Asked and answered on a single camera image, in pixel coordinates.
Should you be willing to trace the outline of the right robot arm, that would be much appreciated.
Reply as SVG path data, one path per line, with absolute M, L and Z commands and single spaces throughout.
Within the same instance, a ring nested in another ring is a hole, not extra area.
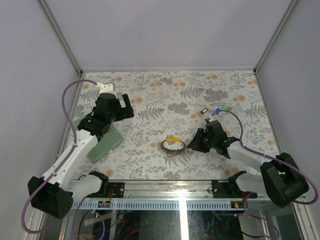
M 305 177 L 295 171 L 297 165 L 291 155 L 283 152 L 275 160 L 268 161 L 265 155 L 246 150 L 239 138 L 228 137 L 217 120 L 199 128 L 187 147 L 201 153 L 215 150 L 219 155 L 259 172 L 251 174 L 241 170 L 226 180 L 213 180 L 214 197 L 240 198 L 252 193 L 254 198 L 267 196 L 276 206 L 283 208 L 310 189 Z

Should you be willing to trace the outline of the yellow key tag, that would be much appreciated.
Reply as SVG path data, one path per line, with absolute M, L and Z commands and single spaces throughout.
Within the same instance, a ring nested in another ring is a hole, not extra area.
M 168 137 L 166 139 L 167 142 L 178 142 L 178 143 L 181 143 L 182 140 L 180 138 L 176 138 L 176 137 Z

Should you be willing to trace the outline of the black key tag with key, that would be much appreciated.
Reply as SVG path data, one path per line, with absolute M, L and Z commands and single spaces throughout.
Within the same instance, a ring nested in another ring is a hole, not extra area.
M 206 112 L 208 112 L 208 108 L 204 108 L 200 111 L 201 114 L 205 114 Z

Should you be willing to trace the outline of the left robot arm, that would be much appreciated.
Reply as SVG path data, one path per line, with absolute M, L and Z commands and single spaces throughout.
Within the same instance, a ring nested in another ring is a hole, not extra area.
M 30 205 L 56 219 L 63 219 L 73 203 L 88 197 L 109 194 L 109 178 L 91 171 L 80 180 L 72 176 L 88 153 L 110 131 L 114 122 L 134 117 L 129 96 L 122 95 L 125 106 L 110 92 L 100 93 L 95 107 L 77 126 L 76 142 L 71 143 L 55 164 L 41 177 L 33 176 L 27 186 Z

